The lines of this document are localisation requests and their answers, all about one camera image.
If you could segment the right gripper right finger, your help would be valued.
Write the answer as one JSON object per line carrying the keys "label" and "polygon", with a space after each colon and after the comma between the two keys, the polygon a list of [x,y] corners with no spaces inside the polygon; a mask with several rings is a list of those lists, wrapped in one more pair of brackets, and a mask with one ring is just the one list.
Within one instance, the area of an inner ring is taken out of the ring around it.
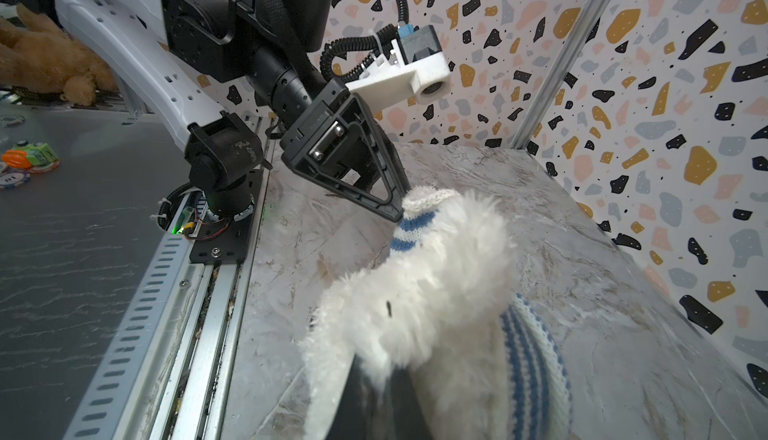
{"label": "right gripper right finger", "polygon": [[385,439],[433,438],[406,369],[392,372],[383,393],[383,412]]}

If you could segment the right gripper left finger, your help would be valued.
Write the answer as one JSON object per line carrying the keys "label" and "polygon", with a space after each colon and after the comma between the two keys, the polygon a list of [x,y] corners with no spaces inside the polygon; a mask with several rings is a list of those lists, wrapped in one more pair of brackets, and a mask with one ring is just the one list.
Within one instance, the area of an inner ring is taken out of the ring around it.
{"label": "right gripper left finger", "polygon": [[326,440],[372,439],[376,403],[375,389],[355,356]]}

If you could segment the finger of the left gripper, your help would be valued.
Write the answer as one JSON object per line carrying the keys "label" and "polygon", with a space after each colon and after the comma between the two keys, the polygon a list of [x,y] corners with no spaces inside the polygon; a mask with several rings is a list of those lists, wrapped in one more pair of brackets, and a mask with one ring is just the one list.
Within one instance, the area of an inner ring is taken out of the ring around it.
{"label": "finger of the left gripper", "polygon": [[326,177],[340,197],[397,223],[408,178],[394,144],[362,99],[352,94],[335,115],[344,130],[336,134],[326,161]]}

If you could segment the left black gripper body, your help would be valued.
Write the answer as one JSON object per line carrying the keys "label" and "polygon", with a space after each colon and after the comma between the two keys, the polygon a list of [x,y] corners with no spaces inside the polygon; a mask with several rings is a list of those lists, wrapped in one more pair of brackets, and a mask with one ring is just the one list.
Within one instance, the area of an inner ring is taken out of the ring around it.
{"label": "left black gripper body", "polygon": [[364,194],[381,178],[383,137],[370,109],[332,80],[283,135],[282,160],[298,176],[327,190]]}

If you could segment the white fluffy teddy bear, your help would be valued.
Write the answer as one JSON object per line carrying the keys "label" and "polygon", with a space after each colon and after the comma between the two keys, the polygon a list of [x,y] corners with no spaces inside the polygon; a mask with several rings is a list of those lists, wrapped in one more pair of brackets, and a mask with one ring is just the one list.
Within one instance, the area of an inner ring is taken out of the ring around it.
{"label": "white fluffy teddy bear", "polygon": [[514,245],[497,202],[421,186],[408,193],[388,257],[335,280],[300,347],[308,439],[328,433],[354,361],[381,392],[406,370],[436,439],[504,439],[509,384],[501,313]]}

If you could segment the blue white striped knit sweater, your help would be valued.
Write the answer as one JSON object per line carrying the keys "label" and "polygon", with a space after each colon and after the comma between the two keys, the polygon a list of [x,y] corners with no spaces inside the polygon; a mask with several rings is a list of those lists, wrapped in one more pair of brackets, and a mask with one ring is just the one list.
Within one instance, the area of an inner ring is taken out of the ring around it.
{"label": "blue white striped knit sweater", "polygon": [[432,356],[414,372],[434,433],[444,439],[565,439],[570,383],[557,346],[516,291],[513,243],[490,198],[421,186],[403,202],[390,263],[431,272],[450,290]]}

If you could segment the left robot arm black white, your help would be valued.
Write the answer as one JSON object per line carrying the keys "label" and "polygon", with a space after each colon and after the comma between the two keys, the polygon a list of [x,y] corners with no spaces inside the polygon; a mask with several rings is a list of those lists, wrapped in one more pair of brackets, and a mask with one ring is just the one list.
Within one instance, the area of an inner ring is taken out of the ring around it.
{"label": "left robot arm black white", "polygon": [[[402,217],[408,180],[394,145],[350,79],[314,67],[331,0],[116,0],[196,71],[251,80],[281,127],[283,160],[296,175],[390,221]],[[85,43],[169,121],[210,209],[232,218],[250,203],[248,173],[266,165],[262,144],[234,113],[196,107],[102,15]]]}

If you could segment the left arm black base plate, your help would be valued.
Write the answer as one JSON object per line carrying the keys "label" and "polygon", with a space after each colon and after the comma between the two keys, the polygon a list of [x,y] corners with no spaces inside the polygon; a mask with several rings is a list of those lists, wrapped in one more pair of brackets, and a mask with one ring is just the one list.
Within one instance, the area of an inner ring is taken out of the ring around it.
{"label": "left arm black base plate", "polygon": [[263,174],[263,169],[247,174],[244,185],[248,190],[249,205],[233,216],[214,213],[205,194],[186,182],[158,202],[158,211],[151,218],[174,239],[191,243],[189,261],[192,264],[242,263],[248,253]]}

